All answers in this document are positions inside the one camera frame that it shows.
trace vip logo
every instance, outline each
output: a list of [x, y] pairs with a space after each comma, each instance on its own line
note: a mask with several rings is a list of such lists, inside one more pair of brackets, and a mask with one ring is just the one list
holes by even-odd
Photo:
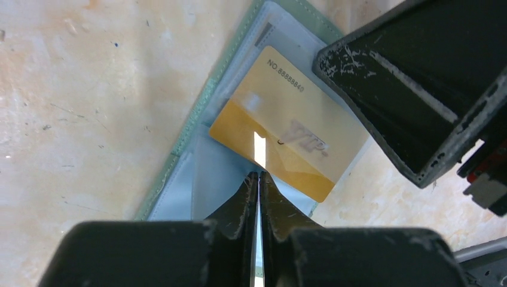
[[309, 129], [304, 127], [299, 121], [292, 120], [291, 126], [287, 132], [285, 132], [278, 143], [283, 145], [285, 143], [299, 141], [299, 146], [305, 149], [307, 152], [313, 150], [321, 151], [322, 155], [328, 156], [326, 150], [329, 145], [314, 135]]

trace stained surface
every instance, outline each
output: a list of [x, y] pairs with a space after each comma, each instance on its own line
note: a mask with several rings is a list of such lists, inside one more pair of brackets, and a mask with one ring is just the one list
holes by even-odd
[[[311, 2], [344, 32], [394, 4]], [[77, 222], [133, 217], [248, 5], [234, 0], [0, 2], [0, 286], [36, 284], [59, 240]], [[371, 149], [365, 158], [382, 156]], [[370, 161], [359, 163], [356, 170], [366, 174], [353, 171], [357, 177], [350, 181], [360, 186], [336, 189], [315, 218], [327, 220], [325, 225], [386, 224], [396, 219], [392, 204], [403, 194], [400, 204], [418, 202], [415, 190], [407, 193], [414, 188], [408, 182], [398, 184], [397, 193], [366, 188], [373, 179], [398, 176], [385, 161], [376, 168]], [[444, 235], [453, 248], [505, 233], [505, 227], [495, 226], [499, 219], [459, 194], [461, 187], [438, 184], [441, 194], [458, 194], [461, 201], [440, 207], [418, 203], [404, 223], [423, 222], [441, 233], [450, 228]], [[383, 198], [378, 209], [389, 217], [368, 221], [375, 213], [363, 205], [363, 190]], [[462, 202], [469, 205], [459, 207]], [[407, 217], [407, 209], [398, 209], [400, 218]], [[454, 232], [461, 240], [452, 238]]]

